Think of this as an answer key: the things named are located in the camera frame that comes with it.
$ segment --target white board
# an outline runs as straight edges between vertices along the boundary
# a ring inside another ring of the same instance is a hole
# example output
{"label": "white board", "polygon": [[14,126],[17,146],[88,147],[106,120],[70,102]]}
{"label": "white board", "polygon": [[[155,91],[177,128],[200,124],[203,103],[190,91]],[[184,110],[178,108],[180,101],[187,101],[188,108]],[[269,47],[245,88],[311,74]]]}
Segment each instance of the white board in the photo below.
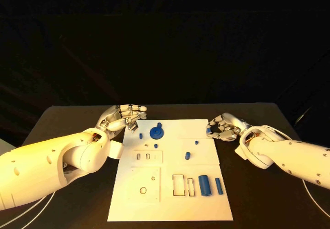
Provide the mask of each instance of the white board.
{"label": "white board", "polygon": [[[125,130],[108,221],[233,220],[214,142],[206,136],[207,120],[137,122],[137,132],[132,134]],[[149,129],[158,122],[164,136],[154,140]],[[186,152],[190,152],[188,160],[184,159]],[[183,175],[184,187],[180,179],[173,181],[173,175]],[[211,195],[207,197],[200,193],[198,175],[209,176]],[[188,196],[188,178],[193,179],[194,196]],[[222,182],[222,195],[214,178]],[[177,193],[181,194],[184,189],[184,196],[173,196],[173,182],[178,186]]]}

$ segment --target black curtain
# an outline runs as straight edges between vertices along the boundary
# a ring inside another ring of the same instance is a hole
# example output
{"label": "black curtain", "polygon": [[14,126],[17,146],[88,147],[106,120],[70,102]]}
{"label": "black curtain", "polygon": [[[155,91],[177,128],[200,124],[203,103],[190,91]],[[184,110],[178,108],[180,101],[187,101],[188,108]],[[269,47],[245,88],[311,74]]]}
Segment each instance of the black curtain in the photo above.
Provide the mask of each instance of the black curtain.
{"label": "black curtain", "polygon": [[5,1],[0,12],[0,137],[15,146],[51,105],[275,102],[291,124],[307,109],[328,119],[320,6]]}

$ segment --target black table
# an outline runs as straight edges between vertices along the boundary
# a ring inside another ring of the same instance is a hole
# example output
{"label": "black table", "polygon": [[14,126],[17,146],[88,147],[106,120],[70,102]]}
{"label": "black table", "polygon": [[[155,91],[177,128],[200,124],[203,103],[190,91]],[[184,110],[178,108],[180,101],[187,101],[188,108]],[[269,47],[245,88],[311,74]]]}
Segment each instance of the black table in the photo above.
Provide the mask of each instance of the black table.
{"label": "black table", "polygon": [[[73,134],[93,127],[109,106],[50,107],[28,134],[26,144]],[[147,105],[148,119],[211,119],[223,112],[243,118],[252,125],[269,125],[294,139],[298,136],[275,104],[191,104]],[[122,132],[113,140],[122,141]],[[237,141],[214,141],[220,168],[232,209],[233,221],[197,222],[106,222],[118,160],[106,159],[96,173],[79,178],[60,189],[27,228],[70,229],[151,229],[151,228],[330,228],[330,218],[315,207],[301,179],[289,176],[272,165],[266,170],[255,167],[233,152]],[[308,184],[315,193],[330,191]],[[43,208],[49,196],[33,210],[4,228],[21,228]],[[0,212],[0,225],[33,204]]]}

